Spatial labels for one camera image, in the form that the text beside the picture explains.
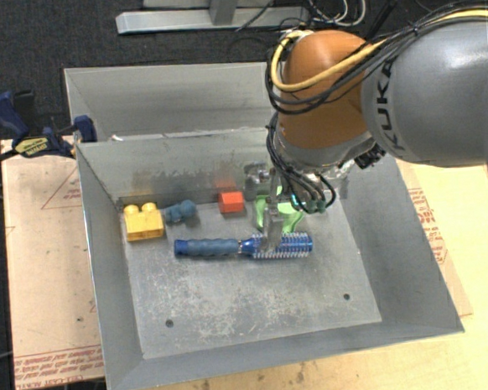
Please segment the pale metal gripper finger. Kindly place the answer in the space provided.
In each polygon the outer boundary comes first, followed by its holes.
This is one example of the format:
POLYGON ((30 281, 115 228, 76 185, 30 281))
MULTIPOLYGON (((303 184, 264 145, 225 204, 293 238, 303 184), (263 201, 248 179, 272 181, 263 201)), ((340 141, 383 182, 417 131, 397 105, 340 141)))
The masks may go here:
POLYGON ((262 250, 274 250, 281 243, 283 216, 278 208, 266 206, 260 215, 258 224, 259 231, 262 233, 262 250))

